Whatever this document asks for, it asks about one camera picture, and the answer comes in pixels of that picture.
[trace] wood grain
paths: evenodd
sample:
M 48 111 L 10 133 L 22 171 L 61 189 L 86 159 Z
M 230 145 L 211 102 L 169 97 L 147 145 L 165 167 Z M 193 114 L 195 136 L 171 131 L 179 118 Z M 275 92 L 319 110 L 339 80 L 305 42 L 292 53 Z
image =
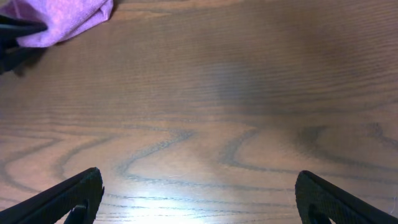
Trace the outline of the wood grain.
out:
M 397 10 L 118 2 L 0 77 L 1 209 L 96 166 L 96 223 L 300 223 L 307 169 L 397 216 Z

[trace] pink towel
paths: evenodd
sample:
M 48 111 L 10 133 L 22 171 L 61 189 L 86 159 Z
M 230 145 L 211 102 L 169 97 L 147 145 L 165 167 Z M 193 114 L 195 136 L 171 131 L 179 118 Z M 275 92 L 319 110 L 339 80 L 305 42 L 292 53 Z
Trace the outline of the pink towel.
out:
M 107 21 L 113 0 L 11 0 L 1 14 L 43 22 L 46 31 L 18 38 L 23 47 L 49 47 Z

